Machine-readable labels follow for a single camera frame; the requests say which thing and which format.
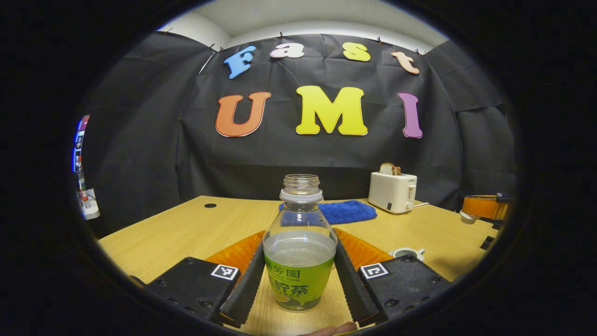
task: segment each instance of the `screw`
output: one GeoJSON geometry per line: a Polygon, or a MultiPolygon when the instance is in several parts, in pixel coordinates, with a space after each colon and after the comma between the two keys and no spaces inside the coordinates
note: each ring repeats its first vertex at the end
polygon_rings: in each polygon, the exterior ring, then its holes
{"type": "Polygon", "coordinates": [[[391,300],[386,301],[386,306],[388,306],[388,307],[393,307],[397,304],[398,304],[398,300],[391,299],[391,300]]]}

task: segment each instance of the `white cup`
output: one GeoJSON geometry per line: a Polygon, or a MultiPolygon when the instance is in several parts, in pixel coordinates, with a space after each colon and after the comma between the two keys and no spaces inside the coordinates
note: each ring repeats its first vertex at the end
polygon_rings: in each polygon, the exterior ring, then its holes
{"type": "Polygon", "coordinates": [[[425,260],[425,257],[423,256],[423,253],[425,253],[425,249],[420,249],[417,251],[417,250],[411,249],[411,248],[399,248],[399,249],[395,249],[394,251],[391,251],[389,253],[394,258],[399,258],[403,255],[412,255],[412,256],[416,256],[417,259],[419,259],[420,261],[425,260]]]}

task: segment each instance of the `water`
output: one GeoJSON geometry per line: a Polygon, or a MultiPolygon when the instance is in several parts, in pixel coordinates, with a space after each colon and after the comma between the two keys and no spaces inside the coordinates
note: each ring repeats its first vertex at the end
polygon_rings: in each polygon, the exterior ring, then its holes
{"type": "Polygon", "coordinates": [[[310,267],[336,254],[336,243],[321,233],[290,230],[275,234],[263,243],[263,252],[272,261],[290,267],[310,267]]]}

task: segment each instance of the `foam letter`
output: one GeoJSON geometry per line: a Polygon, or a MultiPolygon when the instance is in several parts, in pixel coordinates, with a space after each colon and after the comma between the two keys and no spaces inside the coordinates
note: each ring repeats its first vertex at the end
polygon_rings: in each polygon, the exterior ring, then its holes
{"type": "Polygon", "coordinates": [[[349,60],[360,60],[366,62],[371,59],[371,55],[367,53],[367,47],[360,43],[347,42],[342,45],[344,48],[344,56],[349,60]]]}
{"type": "Polygon", "coordinates": [[[361,97],[364,92],[356,87],[343,87],[334,103],[318,86],[301,86],[297,93],[303,96],[303,116],[297,126],[298,134],[317,134],[320,127],[315,124],[315,114],[328,133],[332,133],[340,116],[342,123],[338,132],[344,135],[366,135],[367,128],[363,124],[361,97]]]}
{"type": "Polygon", "coordinates": [[[228,57],[224,61],[224,63],[228,64],[230,67],[230,76],[228,76],[228,78],[232,79],[247,71],[251,67],[250,64],[245,64],[245,62],[250,62],[253,60],[253,54],[251,54],[250,51],[255,49],[257,49],[255,46],[250,45],[249,47],[244,48],[236,54],[228,57]]]}
{"type": "Polygon", "coordinates": [[[398,93],[398,97],[404,103],[404,118],[407,124],[402,130],[402,134],[407,138],[421,138],[423,131],[418,126],[417,97],[404,92],[398,93]]]}
{"type": "Polygon", "coordinates": [[[244,124],[234,122],[236,104],[242,100],[242,96],[234,94],[220,98],[218,100],[220,110],[216,117],[216,131],[223,136],[245,136],[253,133],[261,125],[265,100],[271,96],[272,94],[269,92],[255,92],[249,95],[249,99],[253,101],[253,104],[251,105],[249,120],[244,124]]]}
{"type": "Polygon", "coordinates": [[[297,59],[299,57],[303,57],[303,47],[304,46],[300,43],[284,43],[277,45],[276,50],[272,50],[269,55],[277,59],[281,59],[283,57],[297,59]]]}
{"type": "Polygon", "coordinates": [[[396,52],[392,53],[392,56],[395,56],[398,59],[398,62],[406,71],[410,72],[411,74],[415,74],[415,75],[418,75],[420,73],[419,69],[417,69],[411,65],[411,62],[414,62],[413,59],[406,56],[403,52],[396,51],[396,52]]]}

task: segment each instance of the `letter m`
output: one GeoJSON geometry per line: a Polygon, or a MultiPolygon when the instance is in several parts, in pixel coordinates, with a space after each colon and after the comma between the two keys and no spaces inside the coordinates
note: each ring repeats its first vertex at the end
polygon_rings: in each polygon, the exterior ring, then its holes
{"type": "Polygon", "coordinates": [[[356,87],[343,87],[332,103],[320,87],[309,85],[297,88],[303,97],[303,116],[297,126],[298,134],[317,134],[320,127],[315,124],[315,114],[328,133],[332,133],[340,116],[342,123],[338,132],[343,135],[366,135],[367,128],[363,124],[361,97],[363,90],[356,87]]]}

